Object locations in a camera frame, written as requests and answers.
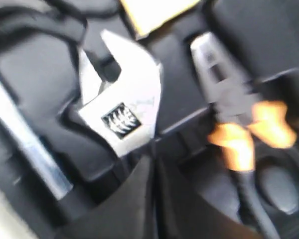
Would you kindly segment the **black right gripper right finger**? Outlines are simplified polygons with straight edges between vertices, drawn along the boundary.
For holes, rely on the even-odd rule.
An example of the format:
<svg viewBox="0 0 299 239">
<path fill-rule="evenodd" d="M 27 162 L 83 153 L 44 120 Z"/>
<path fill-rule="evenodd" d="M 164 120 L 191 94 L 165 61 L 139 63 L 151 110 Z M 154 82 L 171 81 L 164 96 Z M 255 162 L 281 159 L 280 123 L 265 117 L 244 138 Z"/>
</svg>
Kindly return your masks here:
<svg viewBox="0 0 299 239">
<path fill-rule="evenodd" d="M 160 239 L 257 239 L 259 234 L 204 200 L 165 159 L 156 162 L 156 209 Z"/>
</svg>

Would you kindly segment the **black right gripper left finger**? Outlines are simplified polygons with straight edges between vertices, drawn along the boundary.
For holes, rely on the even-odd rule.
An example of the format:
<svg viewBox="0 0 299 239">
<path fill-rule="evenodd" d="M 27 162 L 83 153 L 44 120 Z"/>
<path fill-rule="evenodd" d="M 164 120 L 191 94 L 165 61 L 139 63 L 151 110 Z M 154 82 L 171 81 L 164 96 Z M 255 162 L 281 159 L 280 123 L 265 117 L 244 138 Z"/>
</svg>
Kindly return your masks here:
<svg viewBox="0 0 299 239">
<path fill-rule="evenodd" d="M 153 160 L 143 156 L 101 205 L 64 226 L 57 239 L 152 239 Z"/>
</svg>

